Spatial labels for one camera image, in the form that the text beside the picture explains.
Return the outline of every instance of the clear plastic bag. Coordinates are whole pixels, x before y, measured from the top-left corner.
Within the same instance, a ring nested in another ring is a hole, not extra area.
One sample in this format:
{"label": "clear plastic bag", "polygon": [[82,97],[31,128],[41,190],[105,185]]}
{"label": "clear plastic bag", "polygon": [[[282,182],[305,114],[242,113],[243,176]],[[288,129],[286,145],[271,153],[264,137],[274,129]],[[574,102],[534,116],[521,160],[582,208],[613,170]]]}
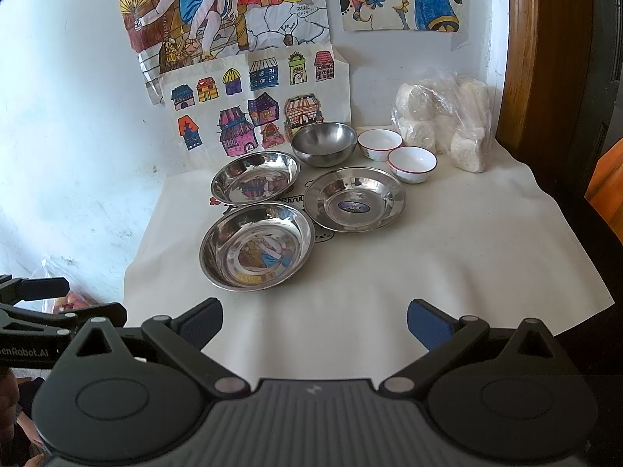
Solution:
{"label": "clear plastic bag", "polygon": [[447,154],[468,172],[483,172],[491,145],[487,85],[471,77],[435,74],[396,95],[392,122],[409,146]]}
{"label": "clear plastic bag", "polygon": [[43,277],[65,277],[69,281],[70,291],[64,297],[48,298],[44,300],[35,300],[31,302],[21,301],[17,307],[37,311],[39,313],[58,314],[71,311],[73,309],[83,309],[90,305],[97,305],[99,302],[89,296],[74,280],[70,272],[64,265],[55,262],[52,258],[47,257],[41,260],[41,266],[37,268],[31,279],[42,279]]}

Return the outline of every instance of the dark floor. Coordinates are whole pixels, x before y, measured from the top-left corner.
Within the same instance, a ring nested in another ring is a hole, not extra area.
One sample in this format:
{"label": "dark floor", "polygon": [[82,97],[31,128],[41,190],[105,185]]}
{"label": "dark floor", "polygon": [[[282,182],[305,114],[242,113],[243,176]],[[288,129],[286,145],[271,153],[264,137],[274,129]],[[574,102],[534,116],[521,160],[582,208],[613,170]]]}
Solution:
{"label": "dark floor", "polygon": [[615,304],[557,336],[586,375],[599,405],[590,438],[591,465],[623,465],[623,244],[584,198],[554,195],[567,222],[608,287]]}

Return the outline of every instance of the metal basin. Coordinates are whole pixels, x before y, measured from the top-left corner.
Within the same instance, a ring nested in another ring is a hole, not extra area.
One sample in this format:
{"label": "metal basin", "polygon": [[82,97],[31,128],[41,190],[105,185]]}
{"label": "metal basin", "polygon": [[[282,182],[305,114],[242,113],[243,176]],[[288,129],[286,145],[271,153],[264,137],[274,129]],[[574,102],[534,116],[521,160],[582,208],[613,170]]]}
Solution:
{"label": "metal basin", "polygon": [[334,232],[369,232],[398,218],[405,206],[403,186],[387,172],[365,167],[320,176],[304,197],[305,212]]}
{"label": "metal basin", "polygon": [[356,146],[357,133],[342,123],[308,124],[292,138],[295,156],[318,168],[342,163],[353,154]]}
{"label": "metal basin", "polygon": [[199,262],[216,286],[230,291],[271,288],[307,261],[315,231],[309,216],[281,202],[234,210],[201,243]]}
{"label": "metal basin", "polygon": [[212,179],[214,198],[226,205],[253,205],[278,197],[297,180],[301,166],[287,152],[255,152],[220,169]]}

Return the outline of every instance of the white bowl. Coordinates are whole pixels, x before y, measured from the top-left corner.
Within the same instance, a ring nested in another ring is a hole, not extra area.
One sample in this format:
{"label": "white bowl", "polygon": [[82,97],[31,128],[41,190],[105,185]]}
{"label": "white bowl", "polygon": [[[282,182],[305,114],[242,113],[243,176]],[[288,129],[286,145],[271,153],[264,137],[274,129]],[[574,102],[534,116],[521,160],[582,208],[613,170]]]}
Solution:
{"label": "white bowl", "polygon": [[366,130],[357,139],[361,152],[374,161],[387,161],[389,153],[403,144],[403,138],[392,130]]}
{"label": "white bowl", "polygon": [[392,174],[409,184],[426,181],[437,166],[437,157],[431,151],[415,146],[394,149],[387,161]]}

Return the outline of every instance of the bowl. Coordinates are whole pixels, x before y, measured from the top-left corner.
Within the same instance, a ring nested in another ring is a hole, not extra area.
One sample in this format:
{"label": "bowl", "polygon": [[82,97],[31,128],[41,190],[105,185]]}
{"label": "bowl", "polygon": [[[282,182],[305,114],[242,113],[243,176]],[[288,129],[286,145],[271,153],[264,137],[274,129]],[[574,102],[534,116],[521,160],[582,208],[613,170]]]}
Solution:
{"label": "bowl", "polygon": [[309,216],[273,200],[224,215],[201,243],[206,277],[229,291],[258,291],[282,283],[307,261],[315,231]]}
{"label": "bowl", "polygon": [[308,124],[298,130],[291,143],[298,159],[323,169],[338,165],[353,154],[357,133],[342,123]]}
{"label": "bowl", "polygon": [[374,161],[387,161],[389,153],[403,144],[403,138],[392,130],[366,130],[357,139],[361,152]]}
{"label": "bowl", "polygon": [[334,232],[360,233],[398,218],[405,206],[403,186],[387,172],[367,167],[333,170],[305,193],[305,212]]}
{"label": "bowl", "polygon": [[278,197],[297,180],[301,165],[287,152],[255,152],[225,165],[212,179],[212,196],[226,205]]}
{"label": "bowl", "polygon": [[408,184],[424,182],[437,166],[437,157],[422,147],[406,146],[389,153],[392,174]]}

